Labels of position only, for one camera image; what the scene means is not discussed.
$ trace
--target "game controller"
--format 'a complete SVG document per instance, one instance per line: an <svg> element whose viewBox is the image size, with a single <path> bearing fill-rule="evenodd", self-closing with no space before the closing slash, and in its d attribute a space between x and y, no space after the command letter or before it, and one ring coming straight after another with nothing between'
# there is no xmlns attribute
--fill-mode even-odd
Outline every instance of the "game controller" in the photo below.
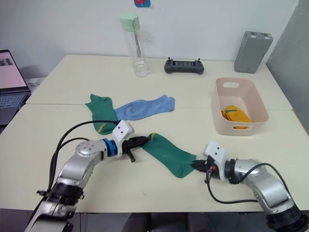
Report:
<svg viewBox="0 0 309 232"><path fill-rule="evenodd" d="M195 61L175 61L168 59L165 62L164 70L166 73L180 72L180 73L197 73L202 74L204 72L204 66L199 60Z"/></svg>

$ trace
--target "water bottle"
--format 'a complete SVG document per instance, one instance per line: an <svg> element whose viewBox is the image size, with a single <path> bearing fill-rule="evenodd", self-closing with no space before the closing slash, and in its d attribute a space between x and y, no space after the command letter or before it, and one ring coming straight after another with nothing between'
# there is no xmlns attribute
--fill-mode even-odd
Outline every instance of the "water bottle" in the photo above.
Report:
<svg viewBox="0 0 309 232"><path fill-rule="evenodd" d="M140 41L140 21L137 14L122 14L120 21L125 33L126 45L132 59L133 70L136 76L144 77L148 74L143 47Z"/></svg>

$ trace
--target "blue joint ring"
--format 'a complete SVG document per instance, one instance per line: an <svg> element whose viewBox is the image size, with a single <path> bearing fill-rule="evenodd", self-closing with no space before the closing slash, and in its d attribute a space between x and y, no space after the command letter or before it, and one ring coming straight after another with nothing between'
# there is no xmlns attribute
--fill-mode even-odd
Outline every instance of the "blue joint ring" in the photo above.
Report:
<svg viewBox="0 0 309 232"><path fill-rule="evenodd" d="M110 151L111 151L111 156L114 156L115 155L115 150L116 150L116 147L111 143L111 141L109 141L108 139L102 139L104 142L107 143L107 145L109 146L110 148Z"/></svg>

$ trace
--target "laptop screen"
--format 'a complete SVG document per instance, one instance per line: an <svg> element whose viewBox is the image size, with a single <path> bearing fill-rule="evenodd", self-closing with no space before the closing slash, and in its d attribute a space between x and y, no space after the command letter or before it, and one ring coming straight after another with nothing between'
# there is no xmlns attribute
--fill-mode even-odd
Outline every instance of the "laptop screen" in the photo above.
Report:
<svg viewBox="0 0 309 232"><path fill-rule="evenodd" d="M0 51L0 90L27 89L10 52Z"/></svg>

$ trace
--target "yellow stripe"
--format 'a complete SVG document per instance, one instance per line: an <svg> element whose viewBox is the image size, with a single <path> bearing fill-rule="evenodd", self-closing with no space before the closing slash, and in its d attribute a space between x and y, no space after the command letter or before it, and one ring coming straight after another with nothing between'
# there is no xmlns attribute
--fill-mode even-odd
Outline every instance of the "yellow stripe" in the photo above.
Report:
<svg viewBox="0 0 309 232"><path fill-rule="evenodd" d="M151 140L153 140L154 139L154 135L155 135L155 133L152 133L152 135L151 135Z"/></svg>
<svg viewBox="0 0 309 232"><path fill-rule="evenodd" d="M101 130L103 129L103 127L104 127L105 125L106 125L106 123L102 124L102 125L100 126L100 129L97 130L97 133L100 133Z"/></svg>

